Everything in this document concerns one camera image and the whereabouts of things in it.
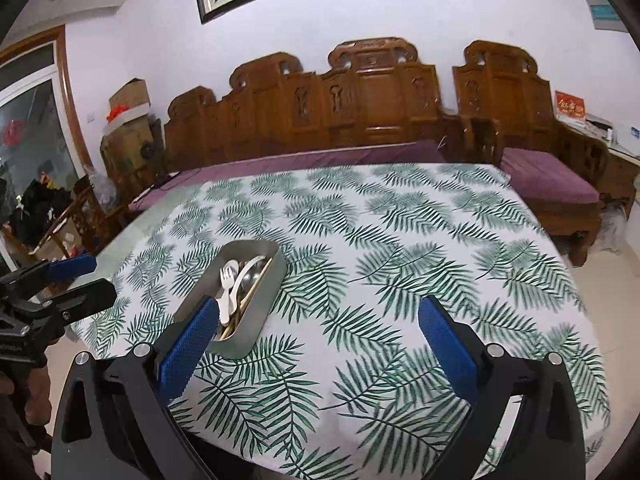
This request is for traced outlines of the person's left hand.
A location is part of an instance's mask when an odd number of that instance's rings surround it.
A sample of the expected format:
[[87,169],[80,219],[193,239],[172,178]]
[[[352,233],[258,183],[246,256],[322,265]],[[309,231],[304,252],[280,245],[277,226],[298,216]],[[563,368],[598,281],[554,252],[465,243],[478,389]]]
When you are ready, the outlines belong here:
[[34,456],[51,451],[46,426],[51,420],[48,368],[28,368],[12,380],[1,372],[1,478],[39,479]]

